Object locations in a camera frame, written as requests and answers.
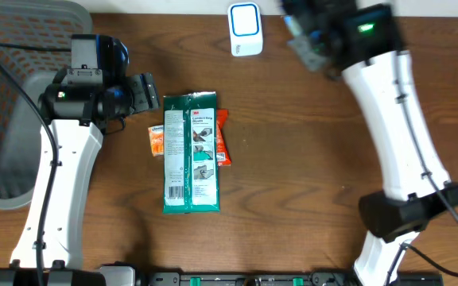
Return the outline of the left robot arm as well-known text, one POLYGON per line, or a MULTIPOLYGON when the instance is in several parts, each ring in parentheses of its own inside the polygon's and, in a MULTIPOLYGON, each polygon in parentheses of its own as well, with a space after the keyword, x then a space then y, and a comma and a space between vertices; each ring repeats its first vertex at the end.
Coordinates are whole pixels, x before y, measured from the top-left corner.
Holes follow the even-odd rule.
POLYGON ((75 34, 71 63, 31 108, 41 123, 41 157, 21 237, 0 268, 0 285, 145 285, 147 275, 116 261, 83 269, 82 229, 88 186, 107 123, 159 106, 149 73, 128 76, 117 38, 75 34))

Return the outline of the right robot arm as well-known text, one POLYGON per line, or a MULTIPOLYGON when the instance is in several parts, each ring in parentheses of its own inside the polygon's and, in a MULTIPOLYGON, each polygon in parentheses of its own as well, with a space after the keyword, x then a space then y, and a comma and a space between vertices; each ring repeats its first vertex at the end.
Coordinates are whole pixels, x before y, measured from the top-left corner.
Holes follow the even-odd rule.
POLYGON ((310 71, 332 69, 348 86, 371 134, 382 189, 359 200, 367 234, 342 285, 394 285, 413 240, 458 207, 458 183, 441 163, 417 98, 412 59, 391 5, 284 1, 291 48, 310 71))

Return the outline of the orange Kleenex tissue pack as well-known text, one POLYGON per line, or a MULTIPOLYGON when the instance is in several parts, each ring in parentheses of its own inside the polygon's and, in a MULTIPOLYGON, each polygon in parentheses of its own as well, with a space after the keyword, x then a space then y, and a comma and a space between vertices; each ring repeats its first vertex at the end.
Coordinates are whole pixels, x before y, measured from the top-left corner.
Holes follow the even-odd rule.
POLYGON ((151 153, 154 157, 164 154, 164 126, 152 126, 148 128, 151 153))

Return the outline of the red snack bag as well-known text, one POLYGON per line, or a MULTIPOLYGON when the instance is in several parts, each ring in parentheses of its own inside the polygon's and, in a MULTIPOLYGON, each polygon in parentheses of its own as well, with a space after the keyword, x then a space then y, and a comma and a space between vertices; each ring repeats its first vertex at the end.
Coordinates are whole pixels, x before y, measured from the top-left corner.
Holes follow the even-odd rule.
POLYGON ((219 166, 231 166, 227 146, 223 139, 222 128, 227 120, 228 110, 217 110, 216 119, 216 159, 219 166))

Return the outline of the green 3M gloves package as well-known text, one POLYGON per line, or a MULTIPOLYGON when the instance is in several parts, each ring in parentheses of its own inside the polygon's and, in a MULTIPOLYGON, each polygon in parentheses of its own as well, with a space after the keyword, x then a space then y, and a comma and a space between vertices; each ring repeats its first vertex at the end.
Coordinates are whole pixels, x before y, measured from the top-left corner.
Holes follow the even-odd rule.
POLYGON ((170 214, 220 211, 214 91, 164 97, 164 206, 170 214))

